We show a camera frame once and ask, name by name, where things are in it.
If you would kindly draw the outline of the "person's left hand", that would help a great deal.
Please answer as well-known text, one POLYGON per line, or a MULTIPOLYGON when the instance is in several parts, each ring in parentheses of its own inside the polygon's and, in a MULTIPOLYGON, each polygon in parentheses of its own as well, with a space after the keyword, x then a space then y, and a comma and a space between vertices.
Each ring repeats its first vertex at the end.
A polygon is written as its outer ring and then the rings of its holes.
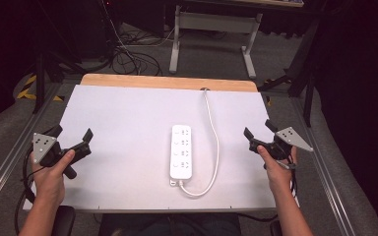
POLYGON ((34 206, 58 207, 64 200, 65 187, 63 172, 75 156, 73 150, 69 150, 54 166, 43 167, 39 163, 33 163, 33 181, 36 188, 34 206))

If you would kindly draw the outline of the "aluminium rail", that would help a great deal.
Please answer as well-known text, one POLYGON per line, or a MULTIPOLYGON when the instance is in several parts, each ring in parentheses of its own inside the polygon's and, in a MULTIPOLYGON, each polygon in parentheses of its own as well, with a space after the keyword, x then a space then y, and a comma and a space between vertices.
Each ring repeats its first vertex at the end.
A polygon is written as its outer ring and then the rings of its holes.
POLYGON ((292 98, 291 103, 295 114, 298 116, 298 119, 300 120, 301 127, 304 129, 306 139, 310 142, 311 146, 313 146, 313 151, 311 152, 311 154, 314 159, 314 165, 320 177, 325 194, 327 196, 328 202, 330 204, 336 222, 338 223, 342 236, 356 236, 355 231, 350 224, 350 220, 347 215, 344 203, 341 200, 340 194, 328 170, 328 166, 318 147, 314 133, 312 129, 307 126, 305 119, 303 118, 303 109, 300 100, 298 98, 292 98))
POLYGON ((44 111, 53 100, 60 87, 60 84, 51 84, 48 86, 48 91, 44 94, 44 102, 40 108, 30 116, 28 122, 14 143, 14 146, 3 160, 2 165, 0 166, 0 192, 15 168, 15 165, 23 156, 25 149, 30 143, 32 131, 36 128, 37 123, 41 119, 44 111))

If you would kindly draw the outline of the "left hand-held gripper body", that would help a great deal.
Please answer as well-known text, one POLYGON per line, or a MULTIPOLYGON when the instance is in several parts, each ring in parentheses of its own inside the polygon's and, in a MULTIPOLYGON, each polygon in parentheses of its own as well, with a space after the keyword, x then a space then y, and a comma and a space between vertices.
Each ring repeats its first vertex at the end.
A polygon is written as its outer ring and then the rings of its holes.
POLYGON ((33 162, 39 163, 43 167, 54 166, 69 150, 72 149, 75 152, 74 159, 63 172, 69 179, 77 177, 77 172, 73 169, 72 164, 92 153, 90 143, 84 143, 81 141, 73 147, 62 149, 57 139, 38 133, 33 134, 32 147, 33 162))

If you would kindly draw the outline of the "white power strip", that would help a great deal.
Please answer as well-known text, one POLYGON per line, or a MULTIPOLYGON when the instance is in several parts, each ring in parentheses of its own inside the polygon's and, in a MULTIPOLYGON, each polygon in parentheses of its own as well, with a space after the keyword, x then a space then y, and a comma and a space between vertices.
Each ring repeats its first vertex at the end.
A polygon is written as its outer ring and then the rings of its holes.
POLYGON ((192 132, 187 125, 172 127, 169 174, 175 180, 192 177, 192 132))

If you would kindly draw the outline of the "person's right hand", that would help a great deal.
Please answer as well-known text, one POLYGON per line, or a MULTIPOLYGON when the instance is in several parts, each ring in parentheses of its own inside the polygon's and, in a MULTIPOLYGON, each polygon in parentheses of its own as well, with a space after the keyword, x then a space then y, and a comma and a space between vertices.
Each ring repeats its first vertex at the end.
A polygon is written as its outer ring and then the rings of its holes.
POLYGON ((272 193, 274 195, 282 192, 290 194, 291 171, 278 164, 263 146, 258 146, 257 151, 265 162, 272 193))

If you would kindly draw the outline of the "white table cover sheet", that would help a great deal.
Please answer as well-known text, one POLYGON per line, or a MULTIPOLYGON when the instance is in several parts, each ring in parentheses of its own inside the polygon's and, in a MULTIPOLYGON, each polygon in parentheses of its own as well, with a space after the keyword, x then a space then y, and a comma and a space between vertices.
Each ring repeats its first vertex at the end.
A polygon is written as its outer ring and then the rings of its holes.
POLYGON ((87 129, 92 153, 74 164, 64 203, 88 212, 245 211, 275 205, 261 157, 249 149, 273 138, 258 92, 77 86, 61 119, 62 147, 87 129), (171 128, 192 130, 193 175, 169 180, 171 128))

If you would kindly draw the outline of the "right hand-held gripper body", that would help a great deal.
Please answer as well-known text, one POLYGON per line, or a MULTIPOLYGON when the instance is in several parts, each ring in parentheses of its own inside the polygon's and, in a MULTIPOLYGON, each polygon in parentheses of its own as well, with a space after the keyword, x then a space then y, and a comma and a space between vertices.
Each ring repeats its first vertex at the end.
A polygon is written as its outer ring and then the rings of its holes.
POLYGON ((255 137, 249 141, 249 149, 251 151, 257 153, 258 146, 263 146, 275 160, 288 159, 293 147, 313 151, 313 147, 306 143, 292 127, 287 127, 274 133, 274 139, 270 143, 262 142, 255 137))

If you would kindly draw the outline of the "person's legs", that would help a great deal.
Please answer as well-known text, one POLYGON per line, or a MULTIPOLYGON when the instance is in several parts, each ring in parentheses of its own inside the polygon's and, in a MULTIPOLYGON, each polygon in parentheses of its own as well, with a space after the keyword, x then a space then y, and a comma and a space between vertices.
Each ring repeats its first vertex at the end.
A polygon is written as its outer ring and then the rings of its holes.
POLYGON ((104 214, 98 236, 241 236, 236 213, 104 214))

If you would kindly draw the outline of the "black metal stand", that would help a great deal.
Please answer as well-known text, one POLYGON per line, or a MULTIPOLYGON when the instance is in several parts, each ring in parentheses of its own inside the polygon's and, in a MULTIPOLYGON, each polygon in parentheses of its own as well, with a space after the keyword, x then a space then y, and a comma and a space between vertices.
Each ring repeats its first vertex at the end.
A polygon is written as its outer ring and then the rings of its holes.
POLYGON ((320 21, 317 19, 311 22, 285 74, 274 81, 264 83, 262 86, 258 87, 259 91, 267 91, 291 81, 290 87, 287 90, 287 94, 290 97, 299 97, 301 93, 306 90, 302 116, 308 127, 311 127, 310 116, 315 86, 310 52, 319 23, 320 21))
POLYGON ((64 80, 61 64, 80 75, 86 74, 87 71, 66 56, 53 50, 44 42, 38 41, 35 44, 34 52, 36 99, 33 114, 36 114, 43 107, 45 101, 45 76, 48 76, 51 82, 61 83, 64 80))

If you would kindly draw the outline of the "white metal desk frame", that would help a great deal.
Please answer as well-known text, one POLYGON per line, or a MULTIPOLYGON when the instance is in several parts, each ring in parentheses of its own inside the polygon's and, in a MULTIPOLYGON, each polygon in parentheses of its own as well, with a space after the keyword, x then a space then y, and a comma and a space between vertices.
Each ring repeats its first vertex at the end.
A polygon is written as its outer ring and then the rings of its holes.
POLYGON ((188 13, 182 11, 182 7, 177 5, 174 11, 174 39, 171 49, 169 72, 177 72, 179 58, 179 32, 185 30, 215 30, 234 33, 248 33, 250 35, 248 43, 241 47, 241 54, 244 60, 248 77, 252 80, 257 78, 256 71, 251 58, 251 50, 261 25, 263 15, 258 13, 254 18, 211 15, 201 13, 188 13))

